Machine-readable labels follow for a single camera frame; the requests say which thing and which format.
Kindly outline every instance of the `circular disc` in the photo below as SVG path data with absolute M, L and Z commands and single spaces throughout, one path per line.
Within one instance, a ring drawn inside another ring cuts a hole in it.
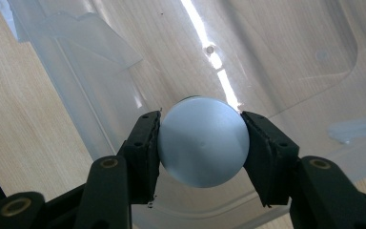
M 249 134 L 242 117 L 213 98 L 196 96 L 177 103 L 159 128 L 163 166 L 193 187 L 228 181 L 242 168 L 248 151 Z

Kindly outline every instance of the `transparent plastic bin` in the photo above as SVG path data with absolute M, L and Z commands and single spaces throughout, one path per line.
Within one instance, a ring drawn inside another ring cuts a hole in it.
M 351 180 L 366 177 L 366 1 L 10 0 L 92 158 L 116 154 L 136 119 L 191 95 L 265 115 Z M 251 228 L 246 172 L 195 189 L 161 168 L 139 228 Z

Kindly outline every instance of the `clear plastic container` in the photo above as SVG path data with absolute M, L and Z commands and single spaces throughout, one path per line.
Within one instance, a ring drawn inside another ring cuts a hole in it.
M 301 156 L 366 177 L 366 1 L 10 5 L 93 158 L 115 154 L 139 115 L 203 95 L 267 116 Z M 243 170 L 195 189 L 161 168 L 156 194 L 152 209 L 133 206 L 137 227 L 250 228 L 286 211 L 263 209 Z

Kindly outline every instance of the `wooden surface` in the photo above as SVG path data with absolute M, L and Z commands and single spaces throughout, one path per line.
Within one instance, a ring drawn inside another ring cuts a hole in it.
M 188 7 L 177 1 L 93 2 L 110 6 L 101 9 L 102 17 L 143 55 L 130 73 L 151 110 L 167 112 L 194 94 L 229 100 L 218 78 L 225 70 L 236 97 L 231 104 L 270 117 L 307 149 L 302 154 L 340 149 L 327 137 L 327 125 L 366 115 L 366 1 L 200 4 L 210 43 L 201 41 Z M 222 66 L 210 63 L 204 53 L 209 45 L 215 45 Z M 0 15 L 0 184 L 5 193 L 34 190 L 54 198 L 84 182 L 91 163 L 31 45 L 18 44 Z M 366 192 L 366 179 L 357 187 Z M 164 190 L 171 197 L 201 192 Z M 210 204 L 206 207 L 224 198 L 202 195 Z M 203 207 L 194 200 L 172 203 Z M 261 228 L 291 228 L 291 223 L 284 217 Z

